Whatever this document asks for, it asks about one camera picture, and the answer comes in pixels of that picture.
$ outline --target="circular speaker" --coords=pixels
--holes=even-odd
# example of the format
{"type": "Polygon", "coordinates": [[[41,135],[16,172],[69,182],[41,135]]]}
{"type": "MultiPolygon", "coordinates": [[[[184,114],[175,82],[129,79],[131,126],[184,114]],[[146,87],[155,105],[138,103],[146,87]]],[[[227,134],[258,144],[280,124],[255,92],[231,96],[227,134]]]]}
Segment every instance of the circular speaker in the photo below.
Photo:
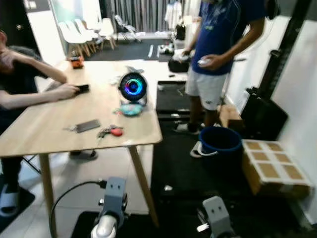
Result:
{"type": "Polygon", "coordinates": [[[126,100],[136,102],[147,93],[147,83],[141,74],[128,73],[122,77],[119,90],[126,100]]]}

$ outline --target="bucket handle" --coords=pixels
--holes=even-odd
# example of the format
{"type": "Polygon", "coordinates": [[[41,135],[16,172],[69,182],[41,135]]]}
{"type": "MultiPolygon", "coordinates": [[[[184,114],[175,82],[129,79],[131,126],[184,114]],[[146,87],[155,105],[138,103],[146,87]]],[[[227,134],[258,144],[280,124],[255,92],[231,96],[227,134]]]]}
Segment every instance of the bucket handle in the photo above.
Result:
{"type": "Polygon", "coordinates": [[[212,155],[218,154],[217,151],[212,152],[212,153],[209,153],[209,154],[205,154],[205,153],[202,152],[202,150],[203,150],[203,144],[202,144],[201,142],[199,142],[199,143],[198,143],[198,147],[197,147],[197,152],[198,152],[200,155],[202,155],[202,156],[212,156],[212,155]]]}

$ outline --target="cardboard box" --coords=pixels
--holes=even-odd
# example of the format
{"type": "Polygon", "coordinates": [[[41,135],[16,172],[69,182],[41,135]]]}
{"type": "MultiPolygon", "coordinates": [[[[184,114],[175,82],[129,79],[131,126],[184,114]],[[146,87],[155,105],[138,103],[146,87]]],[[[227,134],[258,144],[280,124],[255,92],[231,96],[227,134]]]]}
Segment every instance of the cardboard box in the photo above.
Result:
{"type": "Polygon", "coordinates": [[[223,105],[222,107],[219,106],[218,112],[220,113],[219,119],[223,127],[230,128],[239,133],[243,132],[243,121],[233,105],[223,105]]]}
{"type": "Polygon", "coordinates": [[[243,140],[242,170],[254,195],[301,199],[314,185],[275,141],[243,140]]]}

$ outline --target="teal object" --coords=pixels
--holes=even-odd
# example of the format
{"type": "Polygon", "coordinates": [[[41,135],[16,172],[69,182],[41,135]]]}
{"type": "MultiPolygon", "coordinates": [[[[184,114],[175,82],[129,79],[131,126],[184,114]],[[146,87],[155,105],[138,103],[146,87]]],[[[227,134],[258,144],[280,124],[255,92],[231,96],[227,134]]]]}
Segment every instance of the teal object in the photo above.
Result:
{"type": "Polygon", "coordinates": [[[139,115],[143,110],[143,107],[140,104],[123,104],[120,107],[120,111],[125,115],[125,116],[137,116],[139,115]]]}

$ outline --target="white shorts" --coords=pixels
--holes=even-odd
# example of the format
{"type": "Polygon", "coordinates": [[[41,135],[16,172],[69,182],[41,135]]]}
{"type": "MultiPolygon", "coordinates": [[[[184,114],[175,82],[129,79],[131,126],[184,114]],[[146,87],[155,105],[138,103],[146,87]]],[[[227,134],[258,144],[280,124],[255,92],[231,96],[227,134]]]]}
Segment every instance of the white shorts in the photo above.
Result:
{"type": "Polygon", "coordinates": [[[189,96],[200,97],[202,105],[209,111],[215,111],[220,104],[222,88],[228,74],[206,75],[189,69],[185,92],[189,96]]]}

